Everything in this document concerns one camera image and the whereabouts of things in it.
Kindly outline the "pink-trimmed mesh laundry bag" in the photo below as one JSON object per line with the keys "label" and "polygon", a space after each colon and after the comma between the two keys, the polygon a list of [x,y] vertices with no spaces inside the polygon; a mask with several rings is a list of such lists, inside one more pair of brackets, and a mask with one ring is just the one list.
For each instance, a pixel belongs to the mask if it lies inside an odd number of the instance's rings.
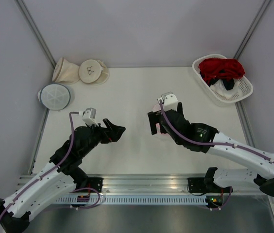
{"label": "pink-trimmed mesh laundry bag", "polygon": [[146,115],[145,115],[145,119],[143,120],[143,128],[144,130],[146,131],[146,134],[148,136],[151,136],[153,138],[156,138],[157,140],[160,140],[160,141],[169,141],[170,140],[170,136],[167,134],[167,133],[162,133],[161,132],[161,127],[160,127],[160,124],[159,124],[159,117],[160,117],[160,113],[159,113],[159,116],[156,118],[157,120],[157,123],[155,124],[155,128],[157,130],[157,133],[152,135],[152,132],[151,132],[151,126],[150,126],[150,122],[149,122],[149,117],[148,117],[148,113],[149,112],[157,112],[157,111],[160,111],[160,106],[158,103],[156,103],[152,109],[148,109]]}

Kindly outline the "red bra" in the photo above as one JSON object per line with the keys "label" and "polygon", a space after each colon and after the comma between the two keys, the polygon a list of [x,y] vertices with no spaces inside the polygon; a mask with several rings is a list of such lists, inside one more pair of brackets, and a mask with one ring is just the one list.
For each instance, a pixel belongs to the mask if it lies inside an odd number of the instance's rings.
{"label": "red bra", "polygon": [[236,59],[208,58],[198,68],[206,84],[219,79],[241,79],[245,75],[243,66]]}

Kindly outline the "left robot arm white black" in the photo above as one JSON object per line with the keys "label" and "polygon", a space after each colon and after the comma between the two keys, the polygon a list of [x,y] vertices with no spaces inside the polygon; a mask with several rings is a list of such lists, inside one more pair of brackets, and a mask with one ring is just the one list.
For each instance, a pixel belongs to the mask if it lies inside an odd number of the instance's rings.
{"label": "left robot arm white black", "polygon": [[92,124],[71,128],[71,136],[44,168],[11,196],[0,199],[0,226],[7,233],[22,233],[30,222],[60,197],[72,192],[100,194],[79,168],[83,158],[97,145],[117,142],[126,128],[103,120],[105,126]]}

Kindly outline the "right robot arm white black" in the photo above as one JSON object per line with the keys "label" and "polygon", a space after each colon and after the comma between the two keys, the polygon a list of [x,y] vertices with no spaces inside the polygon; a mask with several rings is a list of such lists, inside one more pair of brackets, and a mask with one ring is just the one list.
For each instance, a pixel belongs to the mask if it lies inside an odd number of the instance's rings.
{"label": "right robot arm white black", "polygon": [[274,153],[239,143],[207,124],[189,122],[180,102],[176,110],[149,112],[148,119],[152,134],[168,134],[177,145],[190,151],[220,156],[244,167],[235,170],[210,167],[203,180],[207,191],[251,187],[274,197]]}

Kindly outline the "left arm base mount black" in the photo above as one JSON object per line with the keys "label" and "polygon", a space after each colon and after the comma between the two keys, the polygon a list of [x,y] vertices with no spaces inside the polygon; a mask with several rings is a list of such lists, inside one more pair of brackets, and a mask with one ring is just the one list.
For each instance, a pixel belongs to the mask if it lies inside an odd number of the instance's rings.
{"label": "left arm base mount black", "polygon": [[102,191],[103,188],[103,178],[102,177],[88,177],[86,181],[78,184],[76,186],[77,192],[85,192],[85,193],[92,193],[94,192],[91,189],[95,189],[99,193]]}

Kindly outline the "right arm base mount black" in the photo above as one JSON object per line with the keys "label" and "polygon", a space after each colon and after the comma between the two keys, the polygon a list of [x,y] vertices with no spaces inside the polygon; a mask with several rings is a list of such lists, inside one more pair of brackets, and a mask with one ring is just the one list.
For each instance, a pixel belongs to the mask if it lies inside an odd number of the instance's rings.
{"label": "right arm base mount black", "polygon": [[222,194],[229,193],[230,187],[219,187],[211,181],[206,181],[203,177],[187,178],[187,191],[195,196],[202,196],[208,193]]}

